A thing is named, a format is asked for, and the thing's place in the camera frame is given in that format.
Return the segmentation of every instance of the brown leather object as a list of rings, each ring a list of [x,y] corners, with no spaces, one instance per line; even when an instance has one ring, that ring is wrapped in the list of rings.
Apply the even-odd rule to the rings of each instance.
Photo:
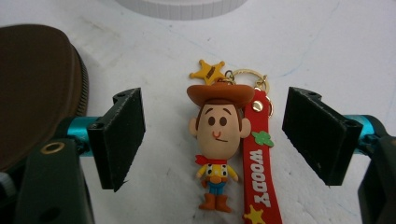
[[[85,115],[87,101],[85,66],[62,31],[0,28],[0,171],[49,140],[62,119]]]

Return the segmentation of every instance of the cartoon toy figurine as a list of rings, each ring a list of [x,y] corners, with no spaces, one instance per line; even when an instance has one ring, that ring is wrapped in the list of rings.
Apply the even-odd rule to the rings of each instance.
[[[250,102],[254,90],[217,80],[213,85],[190,86],[187,94],[201,108],[198,117],[189,123],[202,153],[196,156],[196,162],[202,165],[196,177],[204,177],[202,184],[209,187],[199,208],[230,213],[223,188],[229,177],[238,181],[238,175],[227,160],[239,148],[241,138],[250,134],[250,121],[242,118],[240,109]]]

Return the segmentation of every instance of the white round object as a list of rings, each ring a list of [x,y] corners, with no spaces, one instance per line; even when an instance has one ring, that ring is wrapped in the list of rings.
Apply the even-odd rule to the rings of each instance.
[[[116,0],[137,13],[166,20],[192,21],[223,15],[247,0]]]

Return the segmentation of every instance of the star charm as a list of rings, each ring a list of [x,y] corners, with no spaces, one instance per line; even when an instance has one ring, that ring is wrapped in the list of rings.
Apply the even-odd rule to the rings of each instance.
[[[260,146],[264,144],[267,145],[268,147],[274,146],[273,141],[271,141],[271,135],[269,133],[266,133],[265,131],[261,131],[259,133],[252,132],[251,134],[254,137],[254,141]]]
[[[201,78],[205,81],[206,85],[211,85],[213,82],[218,81],[219,79],[227,78],[220,72],[220,69],[224,66],[225,62],[209,65],[204,60],[200,60],[199,64],[201,65],[201,70],[196,73],[191,73],[190,78]]]
[[[265,224],[264,220],[262,220],[262,209],[260,211],[256,211],[253,205],[250,205],[250,213],[244,214],[244,218],[250,219],[252,224]]]

